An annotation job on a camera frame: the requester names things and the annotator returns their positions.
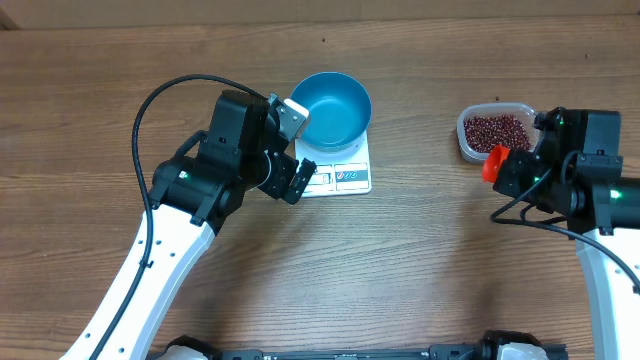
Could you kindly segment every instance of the bowl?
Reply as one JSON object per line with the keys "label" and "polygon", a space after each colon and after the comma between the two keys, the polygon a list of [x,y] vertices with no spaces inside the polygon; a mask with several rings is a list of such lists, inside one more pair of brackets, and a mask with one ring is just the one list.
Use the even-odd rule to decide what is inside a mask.
{"label": "bowl", "polygon": [[489,153],[480,153],[473,150],[469,147],[469,143],[467,142],[467,137],[464,133],[464,120],[468,118],[472,118],[474,116],[499,116],[504,114],[513,114],[524,126],[524,130],[527,133],[527,137],[529,138],[529,142],[531,143],[530,151],[533,151],[536,144],[538,143],[538,138],[540,136],[540,131],[533,127],[533,122],[536,119],[536,112],[529,105],[522,103],[493,103],[493,104],[480,104],[473,105],[466,108],[460,117],[458,118],[458,142],[460,143],[460,152],[462,153],[462,157],[472,163],[482,164],[487,157],[489,157]]}
{"label": "bowl", "polygon": [[371,123],[373,107],[367,90],[339,72],[322,72],[302,80],[291,100],[311,113],[301,139],[323,151],[340,151],[362,139]]}

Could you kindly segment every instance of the blue bowl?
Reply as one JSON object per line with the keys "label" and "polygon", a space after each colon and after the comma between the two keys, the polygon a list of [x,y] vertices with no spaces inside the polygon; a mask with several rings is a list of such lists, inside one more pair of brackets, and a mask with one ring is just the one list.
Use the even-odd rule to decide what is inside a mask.
{"label": "blue bowl", "polygon": [[291,100],[311,113],[311,123],[302,133],[302,140],[325,151],[348,148],[371,122],[373,109],[367,90],[342,73],[311,75],[296,86]]}

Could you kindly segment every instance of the green light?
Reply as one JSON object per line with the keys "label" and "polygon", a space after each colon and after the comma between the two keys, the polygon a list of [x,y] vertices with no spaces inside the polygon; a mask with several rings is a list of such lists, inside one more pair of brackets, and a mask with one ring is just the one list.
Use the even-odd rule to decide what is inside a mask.
{"label": "green light", "polygon": [[609,191],[612,199],[620,199],[622,197],[622,193],[618,190]]}

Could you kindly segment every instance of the red bean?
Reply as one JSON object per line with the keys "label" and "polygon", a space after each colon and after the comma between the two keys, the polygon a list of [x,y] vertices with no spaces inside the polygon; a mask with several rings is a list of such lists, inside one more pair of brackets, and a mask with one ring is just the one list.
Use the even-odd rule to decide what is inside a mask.
{"label": "red bean", "polygon": [[512,114],[467,118],[464,120],[464,134],[469,147],[480,153],[488,153],[498,144],[510,149],[531,149],[522,122]]}

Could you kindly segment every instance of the wood grain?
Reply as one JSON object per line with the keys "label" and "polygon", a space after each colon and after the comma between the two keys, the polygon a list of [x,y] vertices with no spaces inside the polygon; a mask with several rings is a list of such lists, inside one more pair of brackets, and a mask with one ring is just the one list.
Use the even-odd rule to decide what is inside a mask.
{"label": "wood grain", "polygon": [[355,20],[632,15],[637,0],[3,0],[24,30]]}
{"label": "wood grain", "polygon": [[[154,346],[406,348],[506,328],[593,358],[574,244],[489,223],[506,198],[462,160],[455,121],[496,97],[619,110],[625,175],[640,176],[638,33],[637,16],[1,33],[0,358],[58,358],[104,296],[139,226],[130,131],[156,86],[213,73],[286,95],[325,70],[373,99],[373,192],[294,207],[248,193]],[[147,174],[208,125],[221,89],[157,99]]]}

